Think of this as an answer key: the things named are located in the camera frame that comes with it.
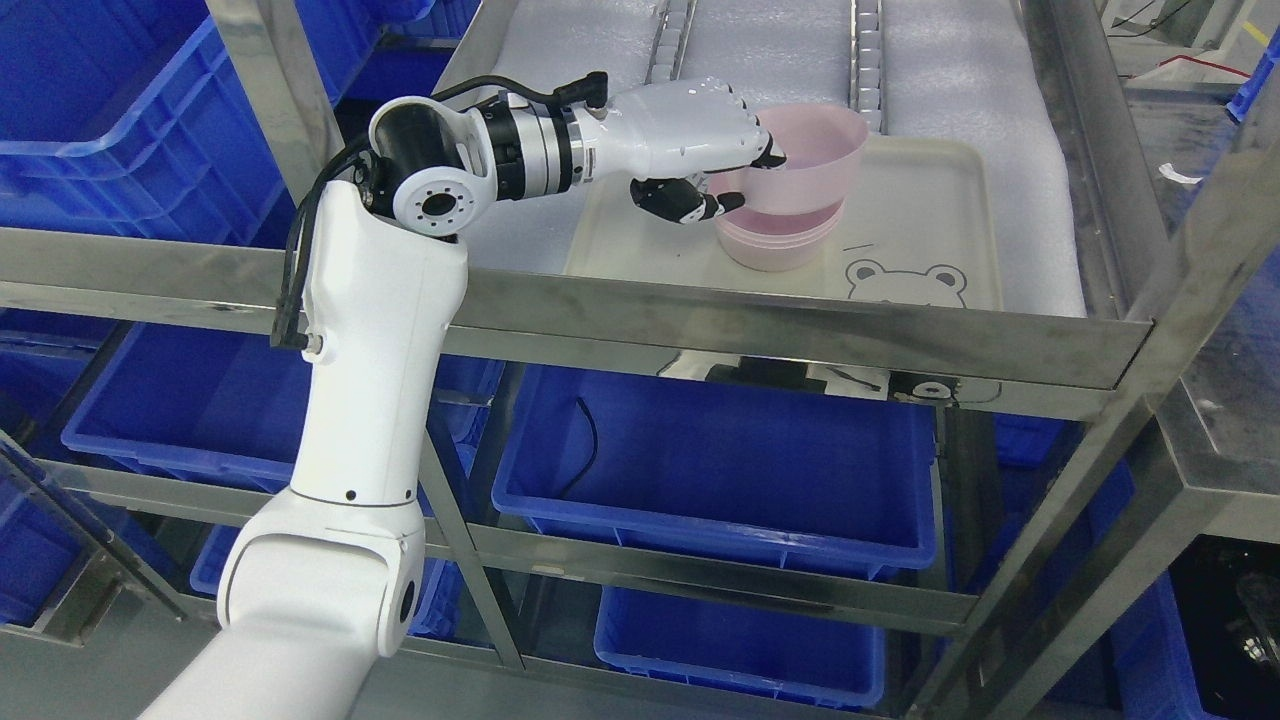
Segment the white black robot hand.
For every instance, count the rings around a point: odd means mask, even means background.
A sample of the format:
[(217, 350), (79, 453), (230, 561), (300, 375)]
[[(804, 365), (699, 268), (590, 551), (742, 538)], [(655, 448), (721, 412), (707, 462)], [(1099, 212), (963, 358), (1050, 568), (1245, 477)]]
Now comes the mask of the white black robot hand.
[(582, 181), (625, 176), (632, 202), (671, 223), (705, 222), (745, 206), (742, 192), (708, 193), (694, 177), (787, 161), (746, 99), (714, 77), (631, 88), (603, 108), (575, 109), (573, 123)]

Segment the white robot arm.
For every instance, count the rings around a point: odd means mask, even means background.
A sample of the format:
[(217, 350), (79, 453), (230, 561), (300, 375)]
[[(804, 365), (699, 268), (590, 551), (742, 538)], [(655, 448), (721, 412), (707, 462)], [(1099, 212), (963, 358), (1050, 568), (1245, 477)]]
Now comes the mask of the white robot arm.
[(463, 228), (494, 202), (563, 193), (591, 70), (548, 92), (479, 76), (379, 108), (294, 214), (270, 341), (311, 365), (288, 486), (241, 529), (219, 630), (145, 719), (347, 719), (419, 605), (419, 473), (445, 333), (463, 301)]

